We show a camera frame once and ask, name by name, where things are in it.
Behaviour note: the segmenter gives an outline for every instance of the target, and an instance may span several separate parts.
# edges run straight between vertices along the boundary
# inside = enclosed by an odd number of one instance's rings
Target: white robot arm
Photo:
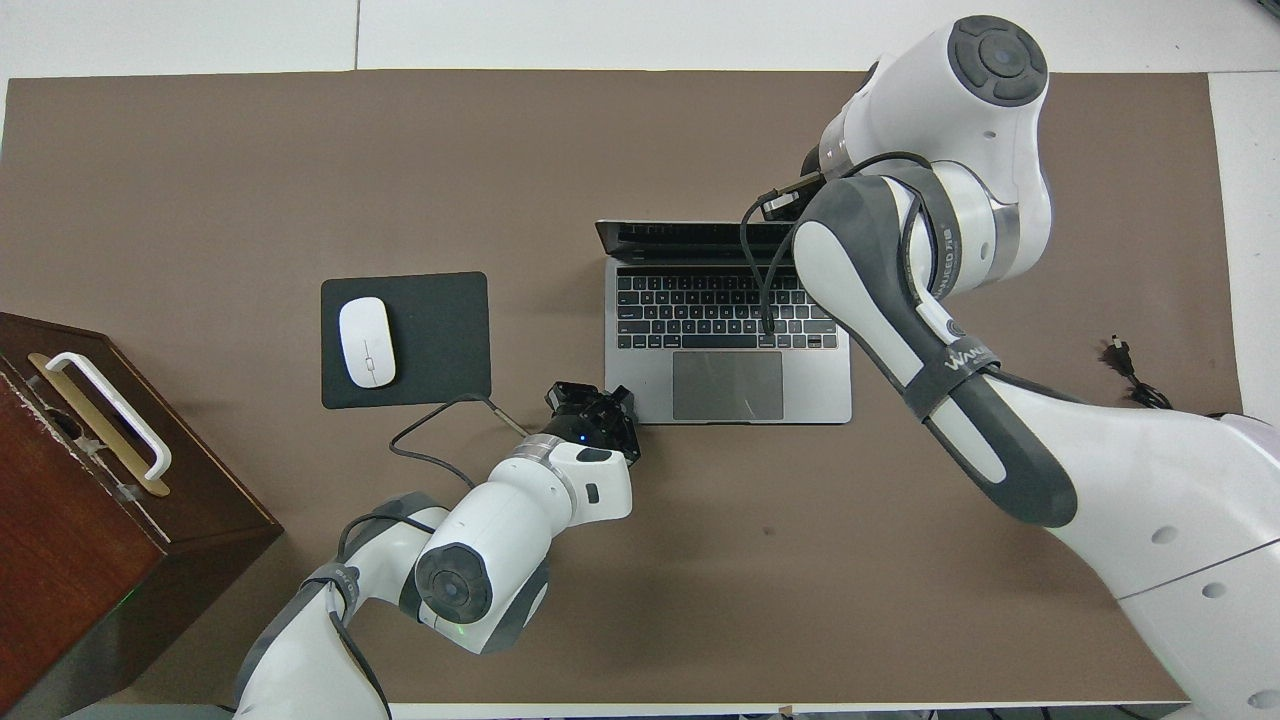
[[[938,302],[1043,251],[1047,81],[992,17],[882,60],[822,136],[800,279],[982,492],[1097,571],[1194,708],[1280,719],[1280,433],[1075,401],[1000,370]]]
[[[237,678],[236,717],[389,717],[346,630],[367,600],[396,605],[475,653],[511,647],[547,593],[552,538],[631,512],[627,468],[640,447],[630,401],[621,387],[603,395],[557,383],[548,425],[453,511],[412,492],[353,520],[334,560],[253,643]]]

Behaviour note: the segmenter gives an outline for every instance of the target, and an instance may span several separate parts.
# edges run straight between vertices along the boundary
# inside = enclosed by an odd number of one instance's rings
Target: laptop lid
[[[758,261],[773,258],[792,223],[764,222],[746,225],[748,246]],[[723,259],[746,261],[739,223],[699,220],[598,220],[595,232],[611,258],[639,260]]]

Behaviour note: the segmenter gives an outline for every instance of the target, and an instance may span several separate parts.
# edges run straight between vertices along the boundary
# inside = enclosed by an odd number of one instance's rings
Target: mouse
[[[364,388],[396,379],[396,354],[387,305],[378,297],[357,297],[338,311],[338,338],[351,382]]]

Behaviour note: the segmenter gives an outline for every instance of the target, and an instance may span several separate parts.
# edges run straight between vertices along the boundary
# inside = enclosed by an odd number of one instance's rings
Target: laptop
[[[847,423],[849,334],[813,304],[790,258],[769,291],[774,334],[737,223],[599,220],[604,384],[646,424]],[[765,273],[791,223],[748,225]]]

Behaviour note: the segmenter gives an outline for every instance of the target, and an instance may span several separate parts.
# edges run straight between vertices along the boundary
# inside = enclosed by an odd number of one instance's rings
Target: brown wooden box
[[[50,379],[32,354],[88,357],[164,439],[169,495],[141,487],[108,423],[155,452],[74,365]],[[91,404],[64,398],[69,380]],[[0,313],[0,714],[61,717],[128,685],[282,528],[100,333]]]

